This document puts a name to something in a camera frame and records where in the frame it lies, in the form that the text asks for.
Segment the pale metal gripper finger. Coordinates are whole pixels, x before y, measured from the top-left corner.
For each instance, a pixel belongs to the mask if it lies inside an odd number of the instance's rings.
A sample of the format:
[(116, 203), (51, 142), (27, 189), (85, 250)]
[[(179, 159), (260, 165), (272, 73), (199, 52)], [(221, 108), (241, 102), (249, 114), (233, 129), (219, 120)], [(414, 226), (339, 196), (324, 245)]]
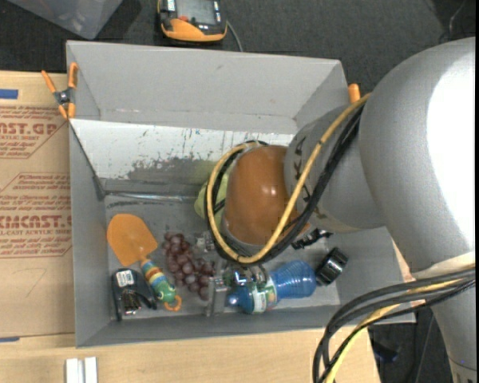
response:
[(211, 277), (209, 283), (209, 300), (205, 315), (211, 317), (222, 314), (227, 306), (228, 287), (222, 277)]
[(215, 243), (210, 231), (196, 234), (194, 249), (199, 253), (211, 253), (215, 250)]

